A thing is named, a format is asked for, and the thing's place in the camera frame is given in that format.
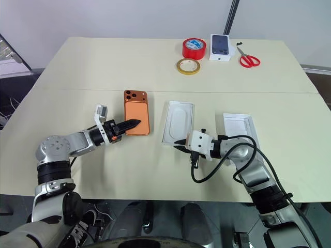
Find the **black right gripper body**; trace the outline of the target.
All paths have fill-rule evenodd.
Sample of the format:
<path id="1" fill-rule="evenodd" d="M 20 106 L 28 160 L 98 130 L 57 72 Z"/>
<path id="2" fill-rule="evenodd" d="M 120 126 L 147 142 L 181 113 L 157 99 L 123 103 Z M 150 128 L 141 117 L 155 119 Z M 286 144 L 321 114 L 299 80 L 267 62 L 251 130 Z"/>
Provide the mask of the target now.
<path id="1" fill-rule="evenodd" d="M 187 153 L 190 154 L 191 162 L 198 162 L 200 154 L 191 148 L 191 144 L 189 143 L 189 139 L 186 139 L 185 148 L 188 150 Z"/>

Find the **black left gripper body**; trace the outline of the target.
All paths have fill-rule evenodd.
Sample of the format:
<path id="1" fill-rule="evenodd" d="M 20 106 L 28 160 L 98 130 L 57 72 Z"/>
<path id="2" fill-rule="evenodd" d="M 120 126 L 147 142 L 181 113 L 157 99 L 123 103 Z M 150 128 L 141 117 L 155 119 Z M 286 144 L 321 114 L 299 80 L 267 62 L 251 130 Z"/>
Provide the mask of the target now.
<path id="1" fill-rule="evenodd" d="M 122 139 L 123 127 L 115 120 L 108 120 L 103 124 L 109 142 L 119 142 Z"/>

